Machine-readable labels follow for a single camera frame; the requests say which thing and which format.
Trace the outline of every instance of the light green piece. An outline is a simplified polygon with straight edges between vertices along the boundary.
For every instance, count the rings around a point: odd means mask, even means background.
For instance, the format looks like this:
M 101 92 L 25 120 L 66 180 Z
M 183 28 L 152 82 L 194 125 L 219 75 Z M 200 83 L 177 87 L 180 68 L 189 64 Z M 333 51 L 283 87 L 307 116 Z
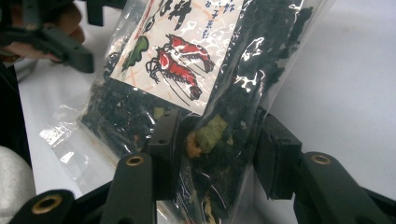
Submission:
M 218 143 L 227 125 L 220 115 L 216 115 L 206 126 L 197 131 L 195 141 L 204 153 L 209 153 Z
M 154 118 L 159 119 L 164 113 L 163 107 L 155 107 L 154 108 Z

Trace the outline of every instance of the paper label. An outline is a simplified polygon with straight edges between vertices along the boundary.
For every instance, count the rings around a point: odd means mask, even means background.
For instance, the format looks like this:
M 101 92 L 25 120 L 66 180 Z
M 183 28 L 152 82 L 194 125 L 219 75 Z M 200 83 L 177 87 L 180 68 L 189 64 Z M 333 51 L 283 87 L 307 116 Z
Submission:
M 111 77 L 202 115 L 243 0 L 151 0 Z

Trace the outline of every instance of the white table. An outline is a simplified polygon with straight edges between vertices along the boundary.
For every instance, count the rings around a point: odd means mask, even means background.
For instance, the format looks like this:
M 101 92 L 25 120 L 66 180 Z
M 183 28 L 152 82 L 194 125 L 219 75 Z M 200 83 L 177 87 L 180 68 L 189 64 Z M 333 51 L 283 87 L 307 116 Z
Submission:
M 304 143 L 304 152 L 333 155 L 359 184 L 393 200 L 395 8 L 393 0 L 337 1 L 308 38 L 271 111 Z M 85 46 L 98 64 L 118 15 L 107 8 L 104 28 L 84 22 Z M 82 192 L 39 133 L 59 105 L 88 91 L 96 74 L 50 62 L 24 63 L 18 70 L 36 191 L 70 189 L 79 197 Z M 100 181 L 110 178 L 111 172 Z M 291 202 L 266 201 L 258 184 L 255 194 L 254 220 L 296 222 Z

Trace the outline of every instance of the red shrimp illustration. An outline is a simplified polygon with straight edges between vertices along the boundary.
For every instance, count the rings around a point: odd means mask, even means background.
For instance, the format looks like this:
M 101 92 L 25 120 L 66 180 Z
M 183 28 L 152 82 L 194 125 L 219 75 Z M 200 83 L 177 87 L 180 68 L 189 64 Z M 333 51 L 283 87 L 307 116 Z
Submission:
M 189 68 L 178 64 L 172 58 L 171 53 L 165 51 L 164 48 L 158 48 L 157 52 L 157 57 L 152 58 L 151 61 L 146 63 L 146 71 L 149 73 L 149 76 L 158 83 L 160 80 L 157 77 L 157 72 L 161 72 L 165 77 L 171 78 L 176 82 L 188 83 L 191 85 L 190 99 L 192 101 L 198 100 L 202 91 L 198 87 L 195 74 Z
M 204 47 L 185 41 L 177 35 L 166 35 L 169 38 L 169 44 L 165 44 L 165 48 L 173 48 L 181 57 L 188 59 L 201 59 L 205 66 L 205 72 L 213 71 L 215 64 L 210 60 L 210 56 Z

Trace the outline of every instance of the plastic bag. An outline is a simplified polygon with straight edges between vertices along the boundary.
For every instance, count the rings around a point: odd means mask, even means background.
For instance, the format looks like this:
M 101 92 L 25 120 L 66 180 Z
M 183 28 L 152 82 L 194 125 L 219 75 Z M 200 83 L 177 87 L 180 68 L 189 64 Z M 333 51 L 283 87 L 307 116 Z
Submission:
M 81 123 L 115 158 L 140 151 L 179 109 L 184 223 L 233 222 L 262 120 L 320 0 L 151 0 L 137 28 L 129 1 Z

